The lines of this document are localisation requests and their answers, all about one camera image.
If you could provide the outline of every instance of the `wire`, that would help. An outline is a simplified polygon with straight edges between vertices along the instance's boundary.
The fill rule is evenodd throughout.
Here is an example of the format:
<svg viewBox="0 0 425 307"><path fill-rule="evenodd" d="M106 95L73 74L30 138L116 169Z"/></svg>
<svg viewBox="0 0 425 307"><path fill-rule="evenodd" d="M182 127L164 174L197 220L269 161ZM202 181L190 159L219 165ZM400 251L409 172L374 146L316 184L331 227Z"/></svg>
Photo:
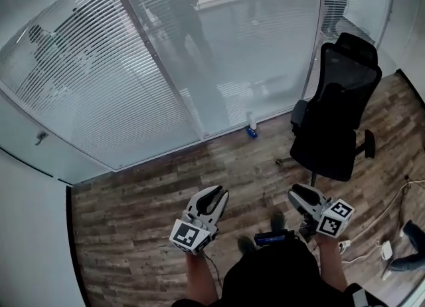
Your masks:
<svg viewBox="0 0 425 307"><path fill-rule="evenodd" d="M352 239L351 240L351 243L353 243L353 242L355 242L360 236L362 236L362 235L364 235L370 228L372 228L385 214L386 214L386 212L391 208L391 206L392 206L392 204L394 204L394 202L396 201L396 199L397 199L397 197L401 194L401 193L403 193L403 196L402 196L402 200L404 199L404 196L407 194L407 192L404 192L403 191L403 189L407 186L407 185L410 185L410 184L417 184L417 185L419 185L421 188L423 188L423 189L425 189L425 187L423 187L423 186L421 186L421 183L424 183L425 182L425 180L422 180L422 181L408 181L407 183L405 183L404 185L402 185L401 186L401 188L397 191L397 194L392 198L392 200L391 200L391 202L390 202L390 204L388 204L388 206L385 208L385 210L370 224L370 225L368 225L365 229L363 229L358 235L356 235L355 237L354 237L354 239ZM399 214L398 214L398 224L400 223L400 211L399 211ZM367 258L367 257L369 257L375 250L376 250L376 248L377 247L381 247L380 245L379 245L379 242L378 241L376 241L375 242L375 246L376 247L374 247L371 251L369 251L367 254L365 254L365 255L361 255L361 256L358 256L358 257L356 257L356 258L354 258L353 260L350 260L350 261L343 261L343 263L353 263L353 262L355 262L355 261L357 261L357 260L359 260L359 259L361 259L361 258Z"/></svg>
<svg viewBox="0 0 425 307"><path fill-rule="evenodd" d="M223 289L223 285L222 285L222 283L221 283L221 279L220 279L220 272L218 271L218 268L217 268L217 266L215 265L215 263L214 263L214 261L213 260L211 260L211 258L204 252L204 255L205 255L205 257L208 259L208 260L210 260L210 262L211 262L211 264L214 266L214 269L215 269L215 272L216 272L216 274L217 274L217 281L218 281L218 284L220 285L220 288L221 289Z"/></svg>

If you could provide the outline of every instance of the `black shirt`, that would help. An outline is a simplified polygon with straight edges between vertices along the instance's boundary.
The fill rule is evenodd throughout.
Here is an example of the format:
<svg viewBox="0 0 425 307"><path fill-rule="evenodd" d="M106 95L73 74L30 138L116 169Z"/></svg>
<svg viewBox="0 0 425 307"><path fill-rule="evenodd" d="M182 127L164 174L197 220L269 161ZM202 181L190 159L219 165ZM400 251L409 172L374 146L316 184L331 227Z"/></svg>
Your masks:
<svg viewBox="0 0 425 307"><path fill-rule="evenodd" d="M342 293L324 282L306 245L296 239L244 255L224 278L222 298L211 306L354 306L351 285ZM386 306L367 293L370 306ZM179 300L173 307L201 307Z"/></svg>

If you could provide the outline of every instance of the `person's arm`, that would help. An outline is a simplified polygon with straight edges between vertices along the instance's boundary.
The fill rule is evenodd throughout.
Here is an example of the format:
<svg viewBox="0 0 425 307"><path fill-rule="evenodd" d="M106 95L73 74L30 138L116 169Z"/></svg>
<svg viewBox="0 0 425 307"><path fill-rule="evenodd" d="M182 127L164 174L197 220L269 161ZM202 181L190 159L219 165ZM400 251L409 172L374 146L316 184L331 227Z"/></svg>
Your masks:
<svg viewBox="0 0 425 307"><path fill-rule="evenodd" d="M197 256L186 254L186 270L188 299L205 306L216 302L218 294L204 252Z"/></svg>
<svg viewBox="0 0 425 307"><path fill-rule="evenodd" d="M344 292L348 284L344 275L338 240L322 234L317 234L315 240L319 247L322 280L340 292Z"/></svg>

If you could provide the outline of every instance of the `wooden floor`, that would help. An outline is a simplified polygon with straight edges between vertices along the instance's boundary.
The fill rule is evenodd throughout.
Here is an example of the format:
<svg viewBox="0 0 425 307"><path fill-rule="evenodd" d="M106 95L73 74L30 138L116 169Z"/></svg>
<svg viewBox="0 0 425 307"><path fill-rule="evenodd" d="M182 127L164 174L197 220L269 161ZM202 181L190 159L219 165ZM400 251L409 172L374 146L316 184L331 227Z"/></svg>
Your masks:
<svg viewBox="0 0 425 307"><path fill-rule="evenodd" d="M366 128L375 133L376 158L358 157L348 183L317 178L316 186L327 196L341 197L356 208L346 237L353 238L378 217L406 174L425 179L424 126L425 111L405 81L383 79L363 115L358 139L363 140ZM230 191L218 223L220 235L206 248L221 276L240 258L236 238L267 231L274 211L283 211L287 227L297 229L301 217L286 193L294 183L308 183L309 172L289 156L294 140L290 115L259 124L258 134L251 140L241 130L73 188L76 248L93 306L170 306L185 295L184 256L168 236L191 195L202 188L223 185ZM286 159L281 168L274 164L277 157ZM345 260L369 252L376 240L393 237L396 256L412 252L405 238L395 236L399 203L353 244ZM404 218L425 228L424 205L425 190L412 185ZM393 274L383 282L385 266L376 250L346 264L345 273L349 282L396 306L424 272Z"/></svg>

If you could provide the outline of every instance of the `black device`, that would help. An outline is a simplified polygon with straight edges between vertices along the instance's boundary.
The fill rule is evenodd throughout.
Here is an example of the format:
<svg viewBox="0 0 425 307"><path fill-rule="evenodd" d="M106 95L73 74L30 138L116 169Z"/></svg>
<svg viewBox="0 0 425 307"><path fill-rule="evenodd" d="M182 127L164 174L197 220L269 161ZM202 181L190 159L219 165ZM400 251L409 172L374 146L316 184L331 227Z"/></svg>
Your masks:
<svg viewBox="0 0 425 307"><path fill-rule="evenodd" d="M316 174L349 181L356 155L365 151L374 158L373 133L366 130L365 142L356 147L355 130L381 77L377 50L367 41L342 33L335 44L322 46L315 96L300 100L291 116L296 138L290 155L313 173L311 186Z"/></svg>
<svg viewBox="0 0 425 307"><path fill-rule="evenodd" d="M295 233L293 230L282 230L282 231L270 231L268 233L258 233L254 235L255 244L259 247L270 245L276 242L282 242L284 240L293 239Z"/></svg>

